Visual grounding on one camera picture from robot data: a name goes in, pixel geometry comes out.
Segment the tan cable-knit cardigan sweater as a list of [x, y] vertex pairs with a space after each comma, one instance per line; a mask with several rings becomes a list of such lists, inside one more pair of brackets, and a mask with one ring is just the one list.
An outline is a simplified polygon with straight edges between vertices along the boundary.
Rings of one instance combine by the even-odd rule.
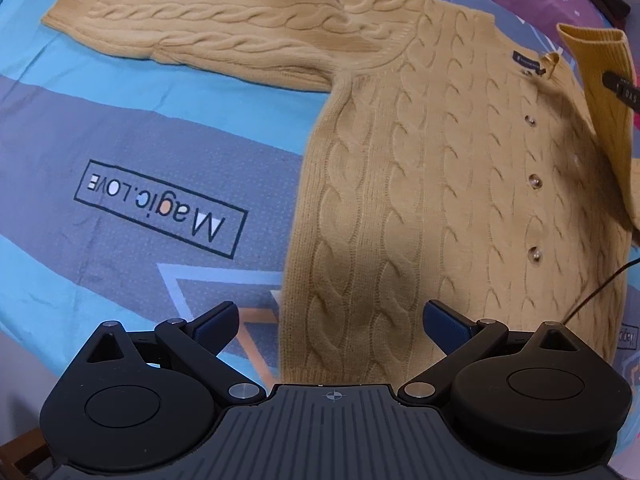
[[616, 28], [527, 50], [442, 0], [58, 0], [43, 23], [149, 58], [328, 100], [306, 144], [280, 307], [280, 374], [401, 385], [437, 361], [437, 299], [514, 330], [567, 321], [614, 356], [639, 232], [634, 80]]

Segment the black dark object on quilt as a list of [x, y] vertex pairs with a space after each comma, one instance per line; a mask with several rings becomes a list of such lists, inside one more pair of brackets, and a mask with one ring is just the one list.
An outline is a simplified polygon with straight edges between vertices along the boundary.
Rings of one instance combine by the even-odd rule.
[[624, 29], [631, 7], [624, 0], [590, 0], [601, 14], [615, 27]]

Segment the blue grey patterned bed sheet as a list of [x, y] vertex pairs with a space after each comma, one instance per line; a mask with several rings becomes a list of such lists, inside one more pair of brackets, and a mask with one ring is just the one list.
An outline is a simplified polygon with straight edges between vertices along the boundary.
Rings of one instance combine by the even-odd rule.
[[[1, 0], [1, 327], [58, 375], [39, 417], [54, 478], [625, 477], [618, 460], [639, 445], [639, 232], [601, 284], [626, 284], [610, 360], [567, 321], [492, 318], [506, 343], [437, 399], [400, 400], [412, 378], [286, 382], [285, 263], [328, 94], [93, 50], [43, 23], [57, 1]], [[552, 40], [491, 0], [442, 1], [568, 55], [566, 23]], [[240, 327], [218, 358], [262, 402], [221, 403], [160, 365], [158, 324], [225, 301]]]

